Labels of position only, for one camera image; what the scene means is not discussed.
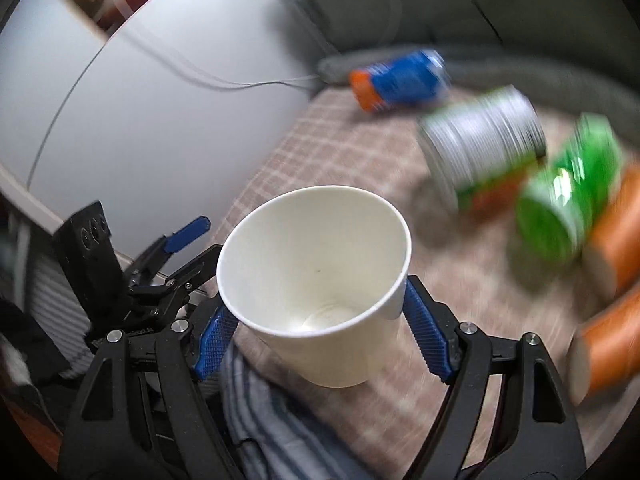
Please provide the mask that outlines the orange paper cup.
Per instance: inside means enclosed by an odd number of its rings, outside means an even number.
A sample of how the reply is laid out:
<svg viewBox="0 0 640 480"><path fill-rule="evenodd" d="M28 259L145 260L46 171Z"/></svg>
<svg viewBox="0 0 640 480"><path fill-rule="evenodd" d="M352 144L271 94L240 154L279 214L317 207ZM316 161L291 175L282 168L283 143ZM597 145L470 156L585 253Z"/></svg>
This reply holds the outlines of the orange paper cup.
<svg viewBox="0 0 640 480"><path fill-rule="evenodd" d="M613 304L574 333L566 355L572 402L626 384L639 375L639 295Z"/></svg>
<svg viewBox="0 0 640 480"><path fill-rule="evenodd" d="M606 206L582 251L599 296L610 301L639 278L639 165L627 166L618 194Z"/></svg>

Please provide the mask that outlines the orange paper cup near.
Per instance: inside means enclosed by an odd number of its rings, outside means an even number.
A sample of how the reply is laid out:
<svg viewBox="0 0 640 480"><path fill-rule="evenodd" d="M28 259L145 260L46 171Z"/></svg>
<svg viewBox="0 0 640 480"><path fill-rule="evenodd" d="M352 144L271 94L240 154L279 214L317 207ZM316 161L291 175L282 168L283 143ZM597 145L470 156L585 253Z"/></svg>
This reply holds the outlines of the orange paper cup near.
<svg viewBox="0 0 640 480"><path fill-rule="evenodd" d="M566 355L572 402L626 384L639 375L639 295L613 304L574 333Z"/></svg>

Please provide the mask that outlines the green plastic bottle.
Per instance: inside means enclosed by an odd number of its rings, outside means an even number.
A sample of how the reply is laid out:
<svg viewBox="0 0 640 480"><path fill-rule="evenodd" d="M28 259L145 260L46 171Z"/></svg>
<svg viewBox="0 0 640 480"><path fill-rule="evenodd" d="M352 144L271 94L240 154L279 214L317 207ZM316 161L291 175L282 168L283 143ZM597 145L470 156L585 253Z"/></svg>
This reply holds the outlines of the green plastic bottle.
<svg viewBox="0 0 640 480"><path fill-rule="evenodd" d="M608 118L580 115L570 140L527 182L516 201L518 230L534 254L553 263L579 254L620 189L623 162Z"/></svg>

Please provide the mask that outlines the white green labelled bottle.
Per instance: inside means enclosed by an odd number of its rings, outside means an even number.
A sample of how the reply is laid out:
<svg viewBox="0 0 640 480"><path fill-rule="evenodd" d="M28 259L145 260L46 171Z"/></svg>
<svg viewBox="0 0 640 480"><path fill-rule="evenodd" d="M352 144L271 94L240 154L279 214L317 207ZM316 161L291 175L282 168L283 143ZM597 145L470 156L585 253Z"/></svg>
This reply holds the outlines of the white green labelled bottle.
<svg viewBox="0 0 640 480"><path fill-rule="evenodd" d="M536 110L513 86L423 116L416 140L440 200L454 212L506 200L547 156Z"/></svg>

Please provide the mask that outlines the grey sofa backrest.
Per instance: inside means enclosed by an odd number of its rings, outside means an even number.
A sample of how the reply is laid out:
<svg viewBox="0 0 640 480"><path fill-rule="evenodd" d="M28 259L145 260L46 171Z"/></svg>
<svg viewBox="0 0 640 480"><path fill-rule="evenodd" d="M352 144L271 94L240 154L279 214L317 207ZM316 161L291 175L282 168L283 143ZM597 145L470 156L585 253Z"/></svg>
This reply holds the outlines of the grey sofa backrest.
<svg viewBox="0 0 640 480"><path fill-rule="evenodd" d="M639 26L623 0L294 0L332 46L503 48L639 83Z"/></svg>

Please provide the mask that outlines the white paper cup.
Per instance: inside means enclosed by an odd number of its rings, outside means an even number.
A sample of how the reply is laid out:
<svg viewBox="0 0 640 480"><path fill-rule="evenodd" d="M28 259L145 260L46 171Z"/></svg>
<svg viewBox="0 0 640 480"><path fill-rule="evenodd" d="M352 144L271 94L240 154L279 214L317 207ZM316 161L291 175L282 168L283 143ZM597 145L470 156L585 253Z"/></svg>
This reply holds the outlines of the white paper cup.
<svg viewBox="0 0 640 480"><path fill-rule="evenodd" d="M326 388L373 377L395 344L412 239L388 200L320 185L248 214L222 245L224 305L293 372Z"/></svg>

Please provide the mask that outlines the blue striped cloth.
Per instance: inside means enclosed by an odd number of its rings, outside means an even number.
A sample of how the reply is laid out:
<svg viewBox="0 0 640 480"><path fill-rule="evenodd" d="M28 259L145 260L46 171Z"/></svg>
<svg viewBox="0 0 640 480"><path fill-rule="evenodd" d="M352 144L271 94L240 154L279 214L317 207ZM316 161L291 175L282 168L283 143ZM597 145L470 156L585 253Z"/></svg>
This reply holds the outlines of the blue striped cloth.
<svg viewBox="0 0 640 480"><path fill-rule="evenodd" d="M222 408L249 479L373 479L334 431L260 376L232 344L220 371Z"/></svg>

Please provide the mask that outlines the blue orange bottle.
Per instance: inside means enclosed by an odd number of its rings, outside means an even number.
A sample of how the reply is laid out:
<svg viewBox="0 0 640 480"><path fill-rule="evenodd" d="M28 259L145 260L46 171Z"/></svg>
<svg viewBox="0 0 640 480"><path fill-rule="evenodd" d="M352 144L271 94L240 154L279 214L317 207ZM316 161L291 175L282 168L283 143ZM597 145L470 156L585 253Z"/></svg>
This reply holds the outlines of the blue orange bottle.
<svg viewBox="0 0 640 480"><path fill-rule="evenodd" d="M444 59L430 49L357 68L349 73L348 81L358 104L368 113L435 103L446 96L450 86Z"/></svg>

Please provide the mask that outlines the pink plaid blanket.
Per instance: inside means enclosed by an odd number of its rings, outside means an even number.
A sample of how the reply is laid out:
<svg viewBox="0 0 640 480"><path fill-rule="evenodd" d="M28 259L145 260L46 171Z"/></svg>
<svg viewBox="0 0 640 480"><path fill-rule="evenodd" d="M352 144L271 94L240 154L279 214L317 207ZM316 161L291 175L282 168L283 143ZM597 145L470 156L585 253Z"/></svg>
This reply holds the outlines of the pink plaid blanket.
<svg viewBox="0 0 640 480"><path fill-rule="evenodd" d="M491 335L532 330L561 363L577 326L600 301L576 264L546 266L522 244L511 208L495 217L452 216L439 203L412 110L364 114L349 91L326 89L236 200L216 242L271 197L313 184L360 186L396 214L358 200L294 207L258 233L239 292L268 327L303 326L318 309L372 306L402 266L462 320ZM361 385L307 382L247 327L222 367L224 414L252 479L399 479L431 429L445 385L432 375L404 320Z"/></svg>

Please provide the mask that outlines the orange paper cup far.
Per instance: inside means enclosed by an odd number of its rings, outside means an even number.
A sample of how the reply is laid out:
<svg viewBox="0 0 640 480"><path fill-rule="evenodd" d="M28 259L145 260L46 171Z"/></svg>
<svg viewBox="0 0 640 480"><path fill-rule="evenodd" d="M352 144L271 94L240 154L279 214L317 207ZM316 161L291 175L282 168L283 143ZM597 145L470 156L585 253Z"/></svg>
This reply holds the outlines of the orange paper cup far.
<svg viewBox="0 0 640 480"><path fill-rule="evenodd" d="M627 166L618 194L606 206L582 251L599 296L610 301L639 278L639 165Z"/></svg>

